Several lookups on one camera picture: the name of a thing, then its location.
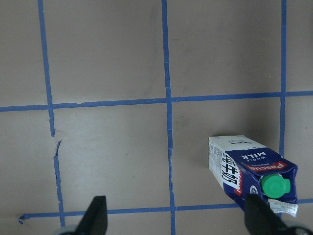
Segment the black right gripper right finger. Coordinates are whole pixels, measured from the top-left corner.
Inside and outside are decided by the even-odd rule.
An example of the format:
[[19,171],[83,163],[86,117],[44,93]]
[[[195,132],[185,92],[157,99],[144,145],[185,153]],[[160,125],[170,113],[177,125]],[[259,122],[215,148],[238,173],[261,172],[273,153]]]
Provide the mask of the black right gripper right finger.
[[251,235],[311,235],[312,230],[301,225],[287,225],[258,195],[245,200],[245,226]]

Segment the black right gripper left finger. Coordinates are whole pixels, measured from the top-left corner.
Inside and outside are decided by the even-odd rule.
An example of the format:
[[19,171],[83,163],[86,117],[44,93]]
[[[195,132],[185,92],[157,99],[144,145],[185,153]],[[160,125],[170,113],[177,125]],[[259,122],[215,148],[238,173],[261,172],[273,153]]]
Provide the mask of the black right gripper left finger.
[[95,196],[82,220],[74,231],[75,235],[105,235],[108,228],[106,196]]

